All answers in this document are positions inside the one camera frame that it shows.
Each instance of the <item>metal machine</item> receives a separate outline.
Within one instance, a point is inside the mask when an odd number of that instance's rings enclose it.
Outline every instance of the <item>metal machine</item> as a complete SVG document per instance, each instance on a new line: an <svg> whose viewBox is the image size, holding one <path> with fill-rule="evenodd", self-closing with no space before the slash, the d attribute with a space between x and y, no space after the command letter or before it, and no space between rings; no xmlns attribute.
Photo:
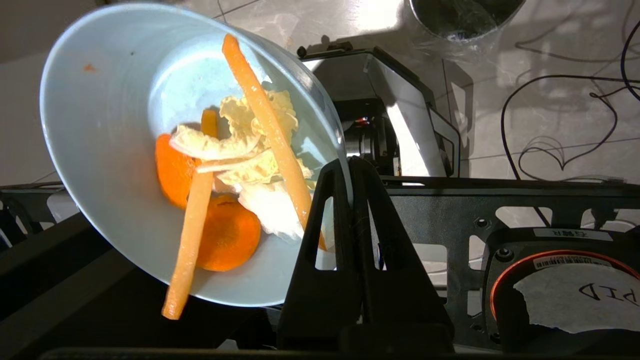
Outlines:
<svg viewBox="0 0 640 360"><path fill-rule="evenodd" d="M349 42L298 56L338 111L347 156L373 163L381 175L460 175L460 134L435 110L433 93L380 48Z"/></svg>

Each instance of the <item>food scrap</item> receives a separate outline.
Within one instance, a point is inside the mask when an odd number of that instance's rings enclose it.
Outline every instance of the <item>food scrap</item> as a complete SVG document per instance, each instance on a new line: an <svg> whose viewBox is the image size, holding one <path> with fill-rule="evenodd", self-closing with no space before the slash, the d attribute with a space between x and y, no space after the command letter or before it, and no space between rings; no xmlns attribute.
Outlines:
<svg viewBox="0 0 640 360"><path fill-rule="evenodd" d="M199 160L185 155L169 145L171 135L162 134L156 140L156 170L164 196L180 209L187 207L191 177Z"/></svg>
<svg viewBox="0 0 640 360"><path fill-rule="evenodd" d="M313 182L309 187L306 179L313 172L291 149L298 119L289 93L261 87L233 36L222 51L244 97L224 98L219 113L205 109L200 129L178 125L156 141L163 194L186 209L162 311L169 319L180 317L196 266L216 272L241 266L261 231L301 240L311 207ZM219 136L226 131L218 131L218 115L227 121L227 138Z"/></svg>
<svg viewBox="0 0 640 360"><path fill-rule="evenodd" d="M179 319L189 297L193 271L196 267L202 231L207 216L207 207L209 198L211 198L212 184L212 173L201 174L197 172L193 174L187 209L184 212L178 260L175 263L162 309L162 315L165 318Z"/></svg>
<svg viewBox="0 0 640 360"><path fill-rule="evenodd" d="M260 241L260 220L235 198L223 195L207 209L198 267L229 271L249 260Z"/></svg>

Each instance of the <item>mounting hole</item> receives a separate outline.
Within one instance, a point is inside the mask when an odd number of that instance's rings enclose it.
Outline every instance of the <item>mounting hole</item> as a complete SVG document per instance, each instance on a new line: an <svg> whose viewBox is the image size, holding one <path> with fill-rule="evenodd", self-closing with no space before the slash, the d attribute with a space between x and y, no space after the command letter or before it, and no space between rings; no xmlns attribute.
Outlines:
<svg viewBox="0 0 640 360"><path fill-rule="evenodd" d="M500 345L500 334L498 334L497 332L494 332L493 334L489 335L489 338L494 343Z"/></svg>
<svg viewBox="0 0 640 360"><path fill-rule="evenodd" d="M476 226L478 227L486 227L487 225L489 225L489 222L483 218L479 218L478 220L476 220Z"/></svg>
<svg viewBox="0 0 640 360"><path fill-rule="evenodd" d="M502 261L503 263L506 263L507 261L511 261L513 259L513 251L503 247L502 249L498 249L498 251L495 252L495 258L499 261Z"/></svg>

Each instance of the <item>paper label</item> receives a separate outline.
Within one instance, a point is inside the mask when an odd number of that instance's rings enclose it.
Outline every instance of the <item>paper label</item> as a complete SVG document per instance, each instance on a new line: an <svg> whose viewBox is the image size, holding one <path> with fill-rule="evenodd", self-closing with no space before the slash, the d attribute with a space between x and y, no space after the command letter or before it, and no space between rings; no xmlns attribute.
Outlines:
<svg viewBox="0 0 640 360"><path fill-rule="evenodd" d="M611 267L611 263L608 261L581 255L543 256L542 258L538 258L533 261L533 266L536 267L536 270L564 264L596 264Z"/></svg>
<svg viewBox="0 0 640 360"><path fill-rule="evenodd" d="M514 286L529 323L576 334L599 329L640 331L640 281L594 264L551 266Z"/></svg>
<svg viewBox="0 0 640 360"><path fill-rule="evenodd" d="M572 238L613 241L611 236L603 231L585 229L551 229L540 227L533 229L533 234L539 238Z"/></svg>

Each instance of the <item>plastic bag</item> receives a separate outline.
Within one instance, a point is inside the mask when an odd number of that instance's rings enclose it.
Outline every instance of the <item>plastic bag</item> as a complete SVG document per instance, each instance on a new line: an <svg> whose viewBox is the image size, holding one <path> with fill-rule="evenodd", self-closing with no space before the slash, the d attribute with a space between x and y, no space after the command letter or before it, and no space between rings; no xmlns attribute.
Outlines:
<svg viewBox="0 0 640 360"><path fill-rule="evenodd" d="M406 0L414 47L448 60L475 62L491 51L524 0Z"/></svg>

